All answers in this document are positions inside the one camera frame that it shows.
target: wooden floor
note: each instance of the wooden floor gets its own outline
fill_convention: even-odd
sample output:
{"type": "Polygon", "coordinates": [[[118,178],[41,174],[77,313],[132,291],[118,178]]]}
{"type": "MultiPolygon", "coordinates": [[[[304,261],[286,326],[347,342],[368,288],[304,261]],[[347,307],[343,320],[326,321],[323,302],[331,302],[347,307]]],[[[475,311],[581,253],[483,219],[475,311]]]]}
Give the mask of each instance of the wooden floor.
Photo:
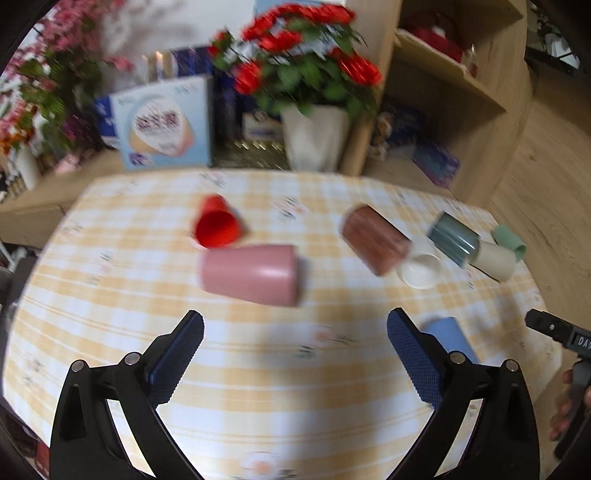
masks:
{"type": "MultiPolygon", "coordinates": [[[[559,72],[540,73],[523,140],[488,209],[528,245],[525,262],[548,311],[591,329],[591,93],[559,72]]],[[[563,369],[574,361],[565,354],[563,369]]],[[[546,470],[548,420],[562,390],[555,378],[535,406],[546,470]]]]}

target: white wall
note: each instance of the white wall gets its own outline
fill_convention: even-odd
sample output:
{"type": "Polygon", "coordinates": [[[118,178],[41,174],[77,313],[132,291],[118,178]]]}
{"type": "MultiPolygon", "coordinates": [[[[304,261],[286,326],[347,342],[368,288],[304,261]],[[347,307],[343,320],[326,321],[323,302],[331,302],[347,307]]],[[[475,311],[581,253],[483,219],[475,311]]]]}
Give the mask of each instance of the white wall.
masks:
{"type": "Polygon", "coordinates": [[[103,48],[137,61],[155,50],[207,44],[224,27],[239,33],[254,6],[255,0],[128,0],[106,23],[103,48]]]}

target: metal screw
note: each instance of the metal screw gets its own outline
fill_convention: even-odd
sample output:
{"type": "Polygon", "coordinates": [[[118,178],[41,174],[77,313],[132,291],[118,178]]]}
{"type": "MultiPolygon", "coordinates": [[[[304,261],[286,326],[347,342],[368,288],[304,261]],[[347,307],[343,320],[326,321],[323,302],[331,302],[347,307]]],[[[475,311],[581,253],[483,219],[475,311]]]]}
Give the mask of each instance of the metal screw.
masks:
{"type": "Polygon", "coordinates": [[[450,360],[454,362],[456,365],[461,365],[466,361],[466,355],[461,352],[452,352],[449,356],[450,360]]]}
{"type": "Polygon", "coordinates": [[[139,362],[139,353],[133,352],[125,355],[125,363],[128,365],[135,365],[139,362]]]}
{"type": "Polygon", "coordinates": [[[507,360],[505,366],[511,372],[517,372],[519,370],[519,364],[515,360],[507,360]]]}
{"type": "Polygon", "coordinates": [[[73,364],[72,364],[72,371],[73,372],[79,372],[80,370],[82,370],[84,368],[84,362],[82,360],[76,360],[73,364]]]}

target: potted plant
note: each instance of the potted plant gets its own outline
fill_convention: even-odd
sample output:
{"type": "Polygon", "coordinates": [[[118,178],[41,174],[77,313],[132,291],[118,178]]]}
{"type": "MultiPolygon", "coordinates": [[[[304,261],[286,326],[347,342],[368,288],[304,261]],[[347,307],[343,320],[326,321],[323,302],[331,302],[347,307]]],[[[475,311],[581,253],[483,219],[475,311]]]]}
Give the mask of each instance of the potted plant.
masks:
{"type": "Polygon", "coordinates": [[[355,13],[340,5],[284,4],[257,17],[236,40],[212,41],[213,64],[235,78],[236,90],[281,114],[294,170],[335,171],[350,122],[376,109],[378,68],[354,48],[362,37],[355,13]]]}
{"type": "Polygon", "coordinates": [[[5,71],[9,85],[20,82],[20,96],[38,106],[47,121],[44,150],[80,156],[98,150],[102,140],[93,121],[93,101],[102,85],[100,64],[130,71],[123,56],[105,57],[100,24],[125,0],[61,0],[33,27],[33,42],[19,48],[5,71]]]}

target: white cup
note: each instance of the white cup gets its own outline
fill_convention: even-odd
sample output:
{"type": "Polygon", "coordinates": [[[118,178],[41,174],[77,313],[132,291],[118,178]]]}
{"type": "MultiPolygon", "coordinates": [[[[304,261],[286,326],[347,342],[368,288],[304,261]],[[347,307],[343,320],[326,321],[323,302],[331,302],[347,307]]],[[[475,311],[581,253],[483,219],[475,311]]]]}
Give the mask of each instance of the white cup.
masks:
{"type": "Polygon", "coordinates": [[[482,240],[476,256],[468,261],[470,265],[498,281],[509,280],[517,265],[513,250],[482,240]]]}
{"type": "Polygon", "coordinates": [[[426,236],[413,240],[410,253],[398,267],[398,276],[416,290],[428,290],[439,282],[443,266],[435,245],[426,236]]]}

